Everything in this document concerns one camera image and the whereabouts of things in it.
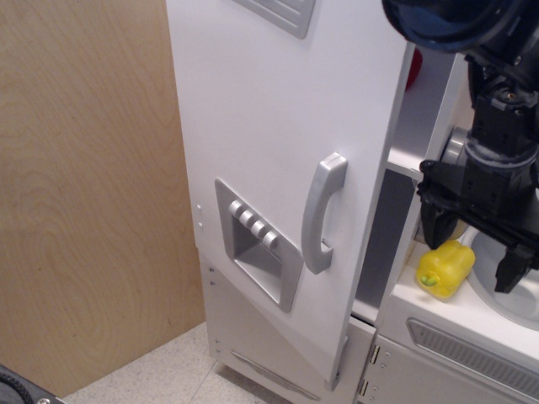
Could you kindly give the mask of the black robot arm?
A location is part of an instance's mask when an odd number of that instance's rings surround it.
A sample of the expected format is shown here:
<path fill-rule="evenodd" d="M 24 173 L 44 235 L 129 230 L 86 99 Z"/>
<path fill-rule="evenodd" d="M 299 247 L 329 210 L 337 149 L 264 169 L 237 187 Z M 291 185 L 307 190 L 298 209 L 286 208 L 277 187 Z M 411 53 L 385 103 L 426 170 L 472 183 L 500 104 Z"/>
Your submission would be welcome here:
<path fill-rule="evenodd" d="M 474 117 L 462 162 L 423 161 L 424 239 L 447 241 L 464 221 L 504 244 L 495 289 L 509 293 L 538 266 L 538 4 L 385 1 L 393 28 L 468 65 Z"/>

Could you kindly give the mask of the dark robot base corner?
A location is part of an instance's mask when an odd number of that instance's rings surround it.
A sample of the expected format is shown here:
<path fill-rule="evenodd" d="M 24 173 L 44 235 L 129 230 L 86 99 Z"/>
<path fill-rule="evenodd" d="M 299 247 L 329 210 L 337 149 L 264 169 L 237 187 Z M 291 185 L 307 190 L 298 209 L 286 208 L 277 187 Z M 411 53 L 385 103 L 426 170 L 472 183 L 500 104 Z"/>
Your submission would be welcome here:
<path fill-rule="evenodd" d="M 65 404 L 56 395 L 1 365 L 2 404 Z"/>

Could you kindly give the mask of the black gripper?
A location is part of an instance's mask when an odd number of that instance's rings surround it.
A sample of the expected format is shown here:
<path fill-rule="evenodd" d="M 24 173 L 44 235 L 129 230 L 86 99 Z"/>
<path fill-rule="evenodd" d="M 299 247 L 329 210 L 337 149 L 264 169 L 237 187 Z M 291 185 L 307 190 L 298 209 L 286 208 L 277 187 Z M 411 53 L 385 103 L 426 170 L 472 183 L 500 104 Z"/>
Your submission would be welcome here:
<path fill-rule="evenodd" d="M 498 293 L 509 294 L 538 255 L 538 167 L 493 170 L 470 160 L 452 165 L 425 160 L 418 186 L 424 240 L 437 249 L 459 220 L 504 244 L 496 271 Z"/>

